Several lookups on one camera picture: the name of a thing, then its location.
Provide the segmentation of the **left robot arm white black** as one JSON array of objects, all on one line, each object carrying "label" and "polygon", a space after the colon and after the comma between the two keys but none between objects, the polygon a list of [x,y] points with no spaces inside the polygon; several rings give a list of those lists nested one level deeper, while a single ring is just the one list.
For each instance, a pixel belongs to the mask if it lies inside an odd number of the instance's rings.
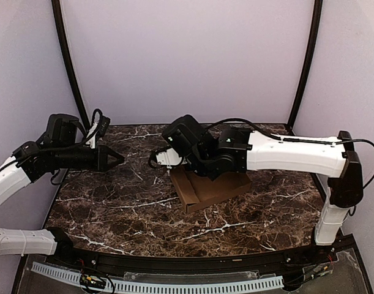
[{"label": "left robot arm white black", "polygon": [[[46,131],[17,148],[0,166],[0,206],[47,173],[57,176],[62,169],[107,172],[122,164],[121,154],[97,142],[109,125],[110,119],[99,109],[94,110],[89,129],[75,116],[52,114]],[[0,256],[67,255],[72,248],[72,240],[60,228],[0,228]]]}]

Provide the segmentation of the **left black frame post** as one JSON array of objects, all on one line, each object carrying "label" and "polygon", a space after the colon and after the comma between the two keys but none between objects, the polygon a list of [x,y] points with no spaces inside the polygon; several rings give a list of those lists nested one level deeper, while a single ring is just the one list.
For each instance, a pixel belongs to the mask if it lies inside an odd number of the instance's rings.
[{"label": "left black frame post", "polygon": [[81,122],[83,123],[83,126],[87,129],[89,127],[88,113],[86,111],[86,107],[84,106],[83,98],[81,96],[77,76],[75,74],[75,69],[72,62],[69,44],[67,41],[64,19],[62,15],[61,1],[51,0],[51,6],[53,10],[53,17],[56,27],[56,33],[58,36],[59,47],[61,49],[62,59],[64,62],[64,67],[70,84],[70,88],[73,94],[74,102],[78,110]]}]

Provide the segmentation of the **left small circuit board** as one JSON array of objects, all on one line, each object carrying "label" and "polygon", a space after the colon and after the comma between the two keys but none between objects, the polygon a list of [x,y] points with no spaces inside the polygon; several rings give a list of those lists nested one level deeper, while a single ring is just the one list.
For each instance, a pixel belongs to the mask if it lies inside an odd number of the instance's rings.
[{"label": "left small circuit board", "polygon": [[81,274],[79,284],[83,287],[96,290],[104,290],[107,282],[102,277],[95,275]]}]

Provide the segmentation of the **black frame post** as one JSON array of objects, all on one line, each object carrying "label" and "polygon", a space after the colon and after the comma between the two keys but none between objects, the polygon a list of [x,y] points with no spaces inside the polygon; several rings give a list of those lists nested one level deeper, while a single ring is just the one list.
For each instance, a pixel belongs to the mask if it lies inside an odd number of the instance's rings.
[{"label": "black frame post", "polygon": [[51,0],[51,6],[53,10],[53,17],[56,27],[56,33],[58,36],[59,47],[61,49],[62,59],[64,62],[64,67],[70,84],[70,88],[73,94],[74,102],[78,110],[81,122],[83,123],[83,126],[87,129],[89,127],[88,113],[86,111],[86,107],[84,106],[83,98],[81,96],[77,76],[75,74],[75,69],[72,62],[69,44],[67,41],[64,19],[62,15],[61,1]]},{"label": "black frame post", "polygon": [[305,50],[304,62],[302,65],[302,70],[301,70],[301,74],[299,77],[299,83],[297,85],[297,90],[296,90],[296,94],[295,94],[293,104],[291,107],[290,115],[289,115],[289,118],[286,124],[288,128],[291,130],[294,128],[297,115],[301,107],[302,99],[304,96],[305,88],[306,88],[309,73],[310,73],[310,68],[312,66],[316,41],[318,38],[318,31],[320,27],[322,8],[323,8],[323,0],[315,0],[313,3],[312,20],[311,20],[311,25],[310,25],[310,32],[309,32],[307,47]]}]

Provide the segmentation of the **black front frame rail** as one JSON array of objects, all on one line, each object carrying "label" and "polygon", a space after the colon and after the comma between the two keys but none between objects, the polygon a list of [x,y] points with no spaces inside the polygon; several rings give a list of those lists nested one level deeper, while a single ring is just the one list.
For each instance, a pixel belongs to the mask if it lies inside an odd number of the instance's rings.
[{"label": "black front frame rail", "polygon": [[150,274],[220,274],[257,271],[260,274],[289,274],[303,267],[329,261],[341,241],[330,246],[301,246],[260,254],[224,257],[139,257],[74,249],[69,259],[47,257],[46,261],[61,266],[81,266],[112,276],[126,272]]}]

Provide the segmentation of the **brown cardboard box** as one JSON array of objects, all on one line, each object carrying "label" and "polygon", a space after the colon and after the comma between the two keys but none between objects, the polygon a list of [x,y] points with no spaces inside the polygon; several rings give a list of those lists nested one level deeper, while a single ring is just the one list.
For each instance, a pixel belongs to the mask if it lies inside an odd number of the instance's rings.
[{"label": "brown cardboard box", "polygon": [[170,178],[187,214],[229,200],[251,188],[251,180],[245,173],[224,173],[212,181],[178,167],[170,171]]}]

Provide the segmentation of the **right black frame post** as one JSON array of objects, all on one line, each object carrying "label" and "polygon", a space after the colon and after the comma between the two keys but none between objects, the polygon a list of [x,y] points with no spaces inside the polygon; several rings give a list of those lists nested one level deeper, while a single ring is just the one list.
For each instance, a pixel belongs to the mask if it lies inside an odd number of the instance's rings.
[{"label": "right black frame post", "polygon": [[289,118],[286,124],[288,128],[291,130],[294,128],[297,115],[301,107],[302,99],[304,96],[305,88],[306,88],[309,73],[310,73],[310,68],[312,66],[316,41],[318,38],[318,31],[320,27],[322,8],[323,8],[323,0],[315,0],[313,3],[312,20],[311,20],[311,25],[310,25],[310,32],[309,32],[307,47],[305,50],[304,62],[302,65],[302,70],[301,70],[301,74],[299,77],[299,83],[297,85],[297,90],[296,90],[296,94],[295,94],[293,104],[291,107],[290,115],[289,115]]}]

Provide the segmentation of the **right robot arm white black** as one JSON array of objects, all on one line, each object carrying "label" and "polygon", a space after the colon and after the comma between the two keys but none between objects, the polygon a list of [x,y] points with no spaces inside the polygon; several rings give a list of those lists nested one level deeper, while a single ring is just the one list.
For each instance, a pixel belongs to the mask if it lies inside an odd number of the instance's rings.
[{"label": "right robot arm white black", "polygon": [[362,165],[347,131],[326,138],[278,135],[244,120],[248,128],[229,127],[218,137],[210,126],[184,115],[162,132],[168,143],[155,162],[167,168],[186,165],[199,176],[215,180],[227,172],[287,170],[327,176],[329,195],[315,227],[317,246],[330,246],[348,210],[364,196]]}]

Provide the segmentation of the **right small circuit board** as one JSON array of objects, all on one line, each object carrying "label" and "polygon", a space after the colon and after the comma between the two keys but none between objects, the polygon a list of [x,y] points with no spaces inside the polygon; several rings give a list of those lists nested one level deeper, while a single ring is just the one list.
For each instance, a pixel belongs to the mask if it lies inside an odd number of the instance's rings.
[{"label": "right small circuit board", "polygon": [[332,272],[332,265],[318,265],[313,268],[308,269],[304,273],[304,281],[316,279],[318,277],[324,276],[327,273]]}]

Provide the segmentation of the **small circuit board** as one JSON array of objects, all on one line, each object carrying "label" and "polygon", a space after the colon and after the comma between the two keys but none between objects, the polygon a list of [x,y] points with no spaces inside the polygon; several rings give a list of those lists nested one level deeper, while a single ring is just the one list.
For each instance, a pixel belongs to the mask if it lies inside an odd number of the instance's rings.
[{"label": "small circuit board", "polygon": [[318,277],[324,276],[327,273],[332,272],[332,265],[318,265],[313,268],[308,269],[304,273],[304,281],[316,279]]},{"label": "small circuit board", "polygon": [[102,277],[95,275],[81,274],[79,284],[83,287],[96,290],[104,290],[107,282]]}]

